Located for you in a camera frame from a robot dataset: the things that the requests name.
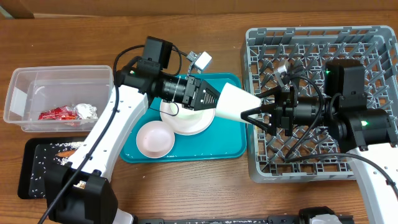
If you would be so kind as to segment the large white plate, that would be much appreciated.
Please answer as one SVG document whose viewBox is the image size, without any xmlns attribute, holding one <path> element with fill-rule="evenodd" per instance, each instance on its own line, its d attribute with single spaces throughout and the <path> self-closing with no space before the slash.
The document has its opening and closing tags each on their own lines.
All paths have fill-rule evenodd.
<svg viewBox="0 0 398 224">
<path fill-rule="evenodd" d="M 172 114 L 169 104 L 170 103 L 161 101 L 160 117 L 161 120 L 167 123 L 176 134 L 185 136 L 198 134 L 208 128 L 215 117 L 215 109 L 213 108 L 212 112 L 204 114 L 201 118 L 192 120 L 178 119 L 174 114 Z"/>
</svg>

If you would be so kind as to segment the aluminium foil ball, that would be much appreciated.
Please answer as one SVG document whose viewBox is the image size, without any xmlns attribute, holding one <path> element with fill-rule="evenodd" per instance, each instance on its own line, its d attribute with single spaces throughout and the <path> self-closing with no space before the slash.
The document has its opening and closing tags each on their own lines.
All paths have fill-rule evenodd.
<svg viewBox="0 0 398 224">
<path fill-rule="evenodd" d="M 97 107 L 87 103 L 80 103 L 75 106 L 75 111 L 80 119 L 97 119 Z"/>
</svg>

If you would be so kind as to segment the pink bowl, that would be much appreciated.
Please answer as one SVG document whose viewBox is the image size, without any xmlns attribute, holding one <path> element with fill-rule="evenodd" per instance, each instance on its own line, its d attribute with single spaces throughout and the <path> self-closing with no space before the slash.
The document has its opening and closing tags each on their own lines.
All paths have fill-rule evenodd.
<svg viewBox="0 0 398 224">
<path fill-rule="evenodd" d="M 166 156 L 174 147 L 175 133 L 163 121 L 151 121 L 137 132 L 136 145 L 144 156 L 158 159 Z"/>
</svg>

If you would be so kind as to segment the rice and food scraps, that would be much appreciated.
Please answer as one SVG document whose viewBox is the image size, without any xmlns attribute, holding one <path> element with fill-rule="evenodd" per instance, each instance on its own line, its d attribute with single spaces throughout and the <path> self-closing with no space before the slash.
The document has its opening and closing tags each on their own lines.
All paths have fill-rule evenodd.
<svg viewBox="0 0 398 224">
<path fill-rule="evenodd" d="M 30 198 L 45 198 L 44 175 L 51 165 L 67 163 L 69 157 L 57 157 L 56 154 L 77 150 L 82 143 L 83 141 L 47 141 L 36 145 L 28 190 Z"/>
</svg>

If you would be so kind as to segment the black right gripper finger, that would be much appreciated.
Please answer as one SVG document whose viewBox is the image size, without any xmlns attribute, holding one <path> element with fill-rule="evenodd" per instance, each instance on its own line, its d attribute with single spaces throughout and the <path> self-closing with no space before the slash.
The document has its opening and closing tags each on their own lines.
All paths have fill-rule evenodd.
<svg viewBox="0 0 398 224">
<path fill-rule="evenodd" d="M 253 124 L 254 126 L 257 126 L 258 128 L 262 129 L 264 132 L 275 136 L 276 135 L 275 118 L 274 118 L 275 111 L 276 111 L 275 104 L 261 105 L 258 106 L 257 108 L 252 108 L 241 112 L 241 119 L 250 124 Z M 260 114 L 260 113 L 270 114 L 271 122 L 267 124 L 251 117 L 251 115 Z"/>
<path fill-rule="evenodd" d="M 260 99 L 267 98 L 268 96 L 279 96 L 282 92 L 282 88 L 280 86 L 276 86 L 267 90 L 265 92 L 257 94 L 257 97 Z"/>
</svg>

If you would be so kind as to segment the orange carrot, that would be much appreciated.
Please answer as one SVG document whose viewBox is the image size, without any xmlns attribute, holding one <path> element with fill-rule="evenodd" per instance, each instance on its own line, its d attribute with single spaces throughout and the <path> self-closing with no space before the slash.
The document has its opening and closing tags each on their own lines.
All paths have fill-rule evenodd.
<svg viewBox="0 0 398 224">
<path fill-rule="evenodd" d="M 75 152 L 76 152 L 76 150 L 63 151 L 63 152 L 57 153 L 56 156 L 57 156 L 57 157 L 70 157 L 70 156 L 72 156 Z"/>
</svg>

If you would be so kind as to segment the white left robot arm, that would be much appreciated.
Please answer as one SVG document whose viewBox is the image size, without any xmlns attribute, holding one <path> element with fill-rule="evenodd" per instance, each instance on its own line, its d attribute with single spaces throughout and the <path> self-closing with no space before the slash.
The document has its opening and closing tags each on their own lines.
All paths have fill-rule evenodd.
<svg viewBox="0 0 398 224">
<path fill-rule="evenodd" d="M 207 81 L 163 71 L 178 50 L 173 43 L 148 36 L 141 47 L 141 56 L 113 70 L 108 104 L 83 144 L 65 165 L 55 164 L 44 175 L 47 209 L 40 223 L 136 223 L 134 215 L 119 208 L 110 184 L 133 127 L 154 98 L 194 111 L 216 107 L 220 93 Z"/>
</svg>

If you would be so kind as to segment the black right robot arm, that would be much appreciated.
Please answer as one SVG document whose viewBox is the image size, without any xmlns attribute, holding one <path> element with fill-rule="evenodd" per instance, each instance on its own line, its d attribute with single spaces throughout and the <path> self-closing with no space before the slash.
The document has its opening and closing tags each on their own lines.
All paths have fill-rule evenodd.
<svg viewBox="0 0 398 224">
<path fill-rule="evenodd" d="M 334 59 L 325 64 L 325 89 L 317 97 L 299 97 L 275 87 L 258 95 L 274 97 L 272 104 L 241 112 L 241 119 L 275 135 L 293 135 L 295 126 L 325 126 L 339 152 L 284 156 L 287 163 L 345 157 L 354 173 L 371 223 L 397 223 L 397 134 L 383 109 L 369 109 L 364 90 L 365 67 L 359 60 Z"/>
</svg>

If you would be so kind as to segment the small white plate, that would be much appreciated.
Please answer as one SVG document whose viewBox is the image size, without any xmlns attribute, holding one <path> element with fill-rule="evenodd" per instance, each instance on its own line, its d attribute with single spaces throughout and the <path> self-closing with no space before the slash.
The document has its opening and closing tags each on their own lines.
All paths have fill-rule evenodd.
<svg viewBox="0 0 398 224">
<path fill-rule="evenodd" d="M 212 112 L 212 109 L 193 111 L 193 110 L 184 108 L 183 105 L 180 103 L 170 103 L 169 108 L 170 108 L 172 114 L 174 114 L 176 118 L 184 119 L 184 120 L 192 120 L 192 119 L 201 118 L 204 114 Z"/>
</svg>

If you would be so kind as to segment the white cup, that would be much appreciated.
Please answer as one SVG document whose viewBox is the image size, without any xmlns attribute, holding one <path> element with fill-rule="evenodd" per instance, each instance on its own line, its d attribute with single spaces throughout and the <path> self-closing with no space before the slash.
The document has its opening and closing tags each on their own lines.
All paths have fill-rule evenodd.
<svg viewBox="0 0 398 224">
<path fill-rule="evenodd" d="M 217 102 L 215 116 L 219 118 L 248 123 L 241 119 L 241 113 L 262 104 L 260 98 L 238 88 L 230 83 L 226 83 L 220 93 Z"/>
</svg>

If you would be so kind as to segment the red snack wrapper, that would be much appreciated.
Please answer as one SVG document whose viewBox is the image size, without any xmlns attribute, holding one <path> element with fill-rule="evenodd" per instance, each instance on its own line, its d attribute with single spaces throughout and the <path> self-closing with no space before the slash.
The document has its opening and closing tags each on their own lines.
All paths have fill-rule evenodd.
<svg viewBox="0 0 398 224">
<path fill-rule="evenodd" d="M 75 108 L 61 106 L 52 110 L 41 112 L 38 120 L 73 120 L 78 118 L 79 116 Z"/>
</svg>

